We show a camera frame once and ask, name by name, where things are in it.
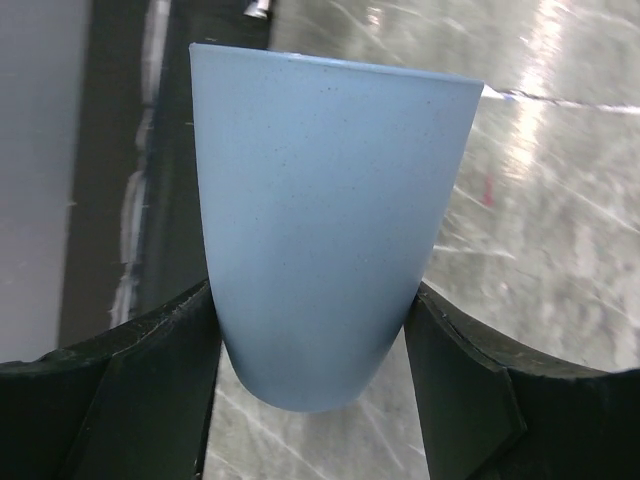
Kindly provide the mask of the light blue cup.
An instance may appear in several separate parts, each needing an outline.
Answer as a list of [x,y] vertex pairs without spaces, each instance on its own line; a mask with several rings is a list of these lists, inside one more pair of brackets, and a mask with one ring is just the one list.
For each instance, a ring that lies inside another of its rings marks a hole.
[[274,407],[343,407],[419,289],[484,85],[267,50],[189,53],[206,262],[231,364]]

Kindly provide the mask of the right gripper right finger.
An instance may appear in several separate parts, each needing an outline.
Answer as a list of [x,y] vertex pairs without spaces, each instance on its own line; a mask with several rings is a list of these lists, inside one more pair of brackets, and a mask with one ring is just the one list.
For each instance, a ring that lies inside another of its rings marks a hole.
[[433,479],[635,479],[639,373],[528,347],[429,288],[404,325]]

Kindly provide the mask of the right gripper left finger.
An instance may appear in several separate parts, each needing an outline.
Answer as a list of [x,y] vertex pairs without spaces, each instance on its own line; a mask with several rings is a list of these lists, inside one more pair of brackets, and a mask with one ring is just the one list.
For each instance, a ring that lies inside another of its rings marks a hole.
[[5,479],[199,479],[221,334],[210,286],[1,367]]

